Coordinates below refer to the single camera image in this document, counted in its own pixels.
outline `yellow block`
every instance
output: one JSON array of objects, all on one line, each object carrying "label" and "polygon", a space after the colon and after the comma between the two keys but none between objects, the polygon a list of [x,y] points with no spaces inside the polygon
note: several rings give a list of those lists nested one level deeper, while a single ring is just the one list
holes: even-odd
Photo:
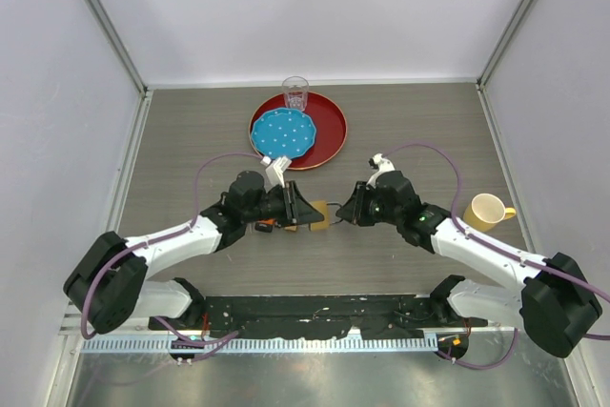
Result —
[{"label": "yellow block", "polygon": [[331,218],[328,215],[328,205],[326,205],[325,200],[317,200],[312,202],[312,207],[318,210],[321,214],[324,215],[324,221],[319,223],[312,223],[309,225],[309,229],[311,231],[321,231],[323,229],[328,229],[331,226]]}]

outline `round tray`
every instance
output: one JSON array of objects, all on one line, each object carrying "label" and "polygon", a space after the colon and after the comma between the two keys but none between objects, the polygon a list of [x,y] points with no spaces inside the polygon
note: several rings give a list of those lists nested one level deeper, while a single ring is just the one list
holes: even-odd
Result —
[{"label": "round tray", "polygon": [[[272,109],[285,107],[284,94],[278,94],[263,103],[250,120],[248,132],[252,133],[254,122],[264,113]],[[292,171],[306,171],[319,167],[335,157],[343,147],[347,138],[347,121],[341,109],[331,99],[323,95],[310,92],[307,96],[307,108],[315,124],[315,143],[308,152],[295,158],[289,169]],[[253,148],[252,136],[249,135]]]}]

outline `blue plate with white dots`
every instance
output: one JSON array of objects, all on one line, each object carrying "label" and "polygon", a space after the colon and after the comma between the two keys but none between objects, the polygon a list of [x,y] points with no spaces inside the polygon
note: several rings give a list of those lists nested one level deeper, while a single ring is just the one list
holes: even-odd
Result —
[{"label": "blue plate with white dots", "polygon": [[314,145],[314,120],[295,109],[269,110],[254,122],[251,138],[254,147],[271,159],[295,159]]}]

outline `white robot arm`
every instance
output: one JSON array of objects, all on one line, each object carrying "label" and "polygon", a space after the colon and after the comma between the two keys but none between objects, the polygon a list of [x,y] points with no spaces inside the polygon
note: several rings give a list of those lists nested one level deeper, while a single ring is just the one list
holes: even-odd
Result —
[{"label": "white robot arm", "polygon": [[411,182],[386,157],[376,154],[369,163],[375,173],[356,183],[338,217],[358,226],[395,225],[408,243],[466,264],[500,285],[478,285],[452,275],[433,292],[446,300],[450,313],[522,329],[539,347],[559,357],[568,356],[600,317],[601,306],[592,293],[527,265],[532,261],[586,281],[570,256],[558,253],[548,259],[480,233],[452,219],[446,210],[421,202]]},{"label": "white robot arm", "polygon": [[148,278],[193,256],[211,254],[233,245],[246,233],[248,223],[273,219],[277,226],[324,220],[300,194],[294,181],[284,181],[290,160],[264,158],[272,187],[264,178],[242,172],[218,202],[192,221],[139,237],[121,238],[115,232],[100,235],[64,284],[65,294],[83,311],[93,280],[117,254],[127,253],[103,273],[91,296],[88,321],[105,334],[130,317],[163,316],[178,329],[188,329],[201,318],[203,296],[188,281]]},{"label": "white robot arm", "polygon": [[[177,329],[199,326],[205,298],[193,285],[183,278],[167,282],[148,278],[190,257],[233,245],[248,223],[274,219],[281,227],[324,219],[303,199],[294,181],[284,181],[290,160],[265,158],[263,164],[272,184],[268,191],[261,174],[242,172],[218,202],[189,222],[127,239],[114,232],[100,235],[64,285],[64,292],[81,311],[90,300],[87,318],[94,330],[105,334],[129,317],[151,316],[163,316]],[[556,254],[548,259],[468,228],[446,210],[421,202],[411,182],[381,154],[370,164],[375,173],[367,181],[356,182],[338,217],[357,226],[392,224],[408,243],[466,264],[500,285],[478,285],[456,275],[446,278],[430,294],[439,304],[436,315],[449,318],[445,322],[478,317],[513,326],[551,355],[566,357],[601,315],[593,294],[526,265],[533,261],[586,281],[571,257]],[[456,223],[466,228],[465,233]],[[472,235],[519,261],[481,245]],[[126,255],[108,267],[109,260],[120,253]],[[91,292],[97,276],[101,281]]]}]

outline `white wall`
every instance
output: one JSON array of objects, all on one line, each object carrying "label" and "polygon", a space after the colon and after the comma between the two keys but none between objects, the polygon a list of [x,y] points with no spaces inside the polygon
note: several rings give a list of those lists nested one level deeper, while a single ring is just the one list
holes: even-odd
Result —
[{"label": "white wall", "polygon": [[153,85],[477,77],[519,0],[102,0]]},{"label": "white wall", "polygon": [[137,104],[83,0],[0,0],[0,393],[40,407]]},{"label": "white wall", "polygon": [[[489,85],[536,245],[610,290],[610,0],[538,0]],[[594,331],[610,334],[610,307]],[[586,342],[605,402],[610,342]]]}]

